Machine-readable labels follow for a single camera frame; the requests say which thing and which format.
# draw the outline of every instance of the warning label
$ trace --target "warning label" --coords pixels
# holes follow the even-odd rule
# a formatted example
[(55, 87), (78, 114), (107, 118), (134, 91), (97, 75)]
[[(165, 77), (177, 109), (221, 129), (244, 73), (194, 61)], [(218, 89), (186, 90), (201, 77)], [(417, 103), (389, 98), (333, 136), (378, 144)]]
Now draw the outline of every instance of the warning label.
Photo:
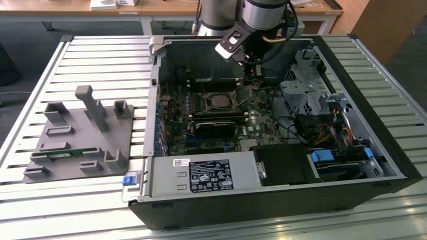
[(233, 189), (228, 159), (189, 162), (189, 186), (193, 193)]

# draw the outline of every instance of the gray 3d-printed holder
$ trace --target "gray 3d-printed holder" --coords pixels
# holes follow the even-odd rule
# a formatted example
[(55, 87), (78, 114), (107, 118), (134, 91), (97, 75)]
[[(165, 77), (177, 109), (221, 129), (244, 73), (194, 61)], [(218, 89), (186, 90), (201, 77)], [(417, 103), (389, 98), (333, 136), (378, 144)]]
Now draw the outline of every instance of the gray 3d-printed holder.
[(133, 106), (123, 100), (102, 107), (91, 87), (77, 86), (74, 96), (85, 108), (47, 103), (46, 123), (30, 154), (22, 182), (123, 175), (129, 168)]

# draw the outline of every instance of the green circuit board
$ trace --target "green circuit board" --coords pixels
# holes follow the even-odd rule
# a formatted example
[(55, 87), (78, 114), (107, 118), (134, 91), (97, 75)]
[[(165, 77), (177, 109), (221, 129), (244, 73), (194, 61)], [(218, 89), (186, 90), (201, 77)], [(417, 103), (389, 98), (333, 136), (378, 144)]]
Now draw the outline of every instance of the green circuit board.
[[(282, 143), (268, 109), (269, 95), (262, 88), (240, 86), (232, 92), (190, 93), (181, 86), (172, 91), (165, 109), (168, 156), (248, 151), (257, 145)], [(190, 131), (194, 114), (238, 112), (245, 120), (236, 123), (232, 137), (196, 139)]]

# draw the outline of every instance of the blue plastic clip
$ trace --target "blue plastic clip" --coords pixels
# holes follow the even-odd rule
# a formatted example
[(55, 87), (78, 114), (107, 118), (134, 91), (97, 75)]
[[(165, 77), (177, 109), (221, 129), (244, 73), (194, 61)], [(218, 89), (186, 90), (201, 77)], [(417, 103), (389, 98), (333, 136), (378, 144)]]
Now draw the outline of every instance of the blue plastic clip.
[(309, 156), (313, 163), (334, 160), (330, 150), (316, 150), (309, 154)]
[(123, 176), (121, 184), (122, 186), (136, 185), (136, 176)]
[(366, 155), (368, 158), (372, 158), (372, 157), (373, 157), (373, 152), (372, 152), (370, 148), (366, 147), (366, 148), (364, 149), (364, 153), (365, 153), (365, 155)]

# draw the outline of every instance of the table leg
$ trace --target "table leg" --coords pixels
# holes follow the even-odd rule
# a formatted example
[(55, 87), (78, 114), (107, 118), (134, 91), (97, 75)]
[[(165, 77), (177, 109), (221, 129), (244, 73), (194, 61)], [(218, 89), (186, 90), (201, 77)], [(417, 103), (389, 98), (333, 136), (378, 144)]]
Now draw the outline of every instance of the table leg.
[(322, 21), (317, 34), (329, 34), (330, 29), (333, 27), (334, 21), (337, 16), (336, 15), (328, 15), (325, 16), (325, 20)]
[(153, 35), (152, 32), (152, 17), (150, 16), (141, 16), (140, 17), (140, 25), (141, 31), (144, 35)]
[(53, 27), (51, 27), (51, 22), (50, 21), (42, 21), (42, 26), (43, 26), (43, 29), (46, 31), (51, 31), (53, 30)]

